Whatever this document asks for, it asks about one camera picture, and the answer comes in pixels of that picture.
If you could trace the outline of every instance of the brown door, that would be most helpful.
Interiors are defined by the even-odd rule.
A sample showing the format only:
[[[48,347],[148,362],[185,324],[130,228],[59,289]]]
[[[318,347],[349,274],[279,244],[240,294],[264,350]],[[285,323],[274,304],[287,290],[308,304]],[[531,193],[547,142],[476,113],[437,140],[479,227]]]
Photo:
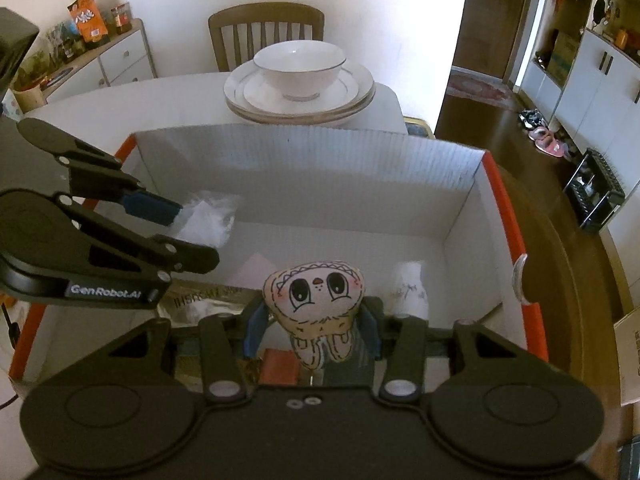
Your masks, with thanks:
[[[453,65],[502,79],[525,0],[465,0]]]

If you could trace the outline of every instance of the red patterned rug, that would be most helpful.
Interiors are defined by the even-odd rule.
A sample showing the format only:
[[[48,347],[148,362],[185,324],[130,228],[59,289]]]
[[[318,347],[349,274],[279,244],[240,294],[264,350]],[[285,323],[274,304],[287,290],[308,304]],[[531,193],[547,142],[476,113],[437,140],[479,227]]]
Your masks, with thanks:
[[[447,83],[447,94],[514,112],[519,112],[524,107],[507,85],[483,74],[452,70]]]

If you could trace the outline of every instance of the white bowl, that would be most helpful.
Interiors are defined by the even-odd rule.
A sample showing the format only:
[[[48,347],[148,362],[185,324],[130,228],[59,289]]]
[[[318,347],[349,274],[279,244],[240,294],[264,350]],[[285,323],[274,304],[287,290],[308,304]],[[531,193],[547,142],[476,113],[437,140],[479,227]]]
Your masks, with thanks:
[[[254,56],[264,78],[284,97],[308,101],[328,88],[346,61],[344,51],[331,43],[313,40],[274,43]]]

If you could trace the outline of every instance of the chair backrest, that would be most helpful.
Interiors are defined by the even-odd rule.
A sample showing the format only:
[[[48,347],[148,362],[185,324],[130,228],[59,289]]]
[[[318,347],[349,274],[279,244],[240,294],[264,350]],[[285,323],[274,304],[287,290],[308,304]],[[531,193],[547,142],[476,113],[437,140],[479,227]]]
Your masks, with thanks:
[[[305,25],[311,26],[312,40],[322,41],[324,38],[324,14],[315,7],[292,4],[288,2],[264,2],[258,4],[245,4],[220,10],[209,17],[209,33],[213,52],[220,72],[229,72],[229,63],[226,56],[225,41],[222,35],[223,27],[233,27],[234,53],[236,66],[242,64],[240,37],[238,25],[246,24],[246,52],[248,59],[254,58],[254,32],[252,23],[260,23],[260,47],[267,46],[267,23],[273,23],[273,43],[279,43],[280,24],[287,24],[287,41],[293,40],[292,25],[300,25],[298,38],[304,40]]]

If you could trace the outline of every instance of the pink slipper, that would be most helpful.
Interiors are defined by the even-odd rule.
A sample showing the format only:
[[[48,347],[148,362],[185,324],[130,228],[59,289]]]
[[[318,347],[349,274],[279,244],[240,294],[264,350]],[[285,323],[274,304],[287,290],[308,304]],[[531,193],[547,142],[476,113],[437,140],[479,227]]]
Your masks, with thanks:
[[[544,139],[546,136],[552,135],[552,133],[544,126],[538,126],[535,130],[529,132],[529,139],[536,140]]]
[[[536,141],[536,148],[547,155],[556,156],[557,158],[564,157],[564,147],[553,135],[538,139]]]

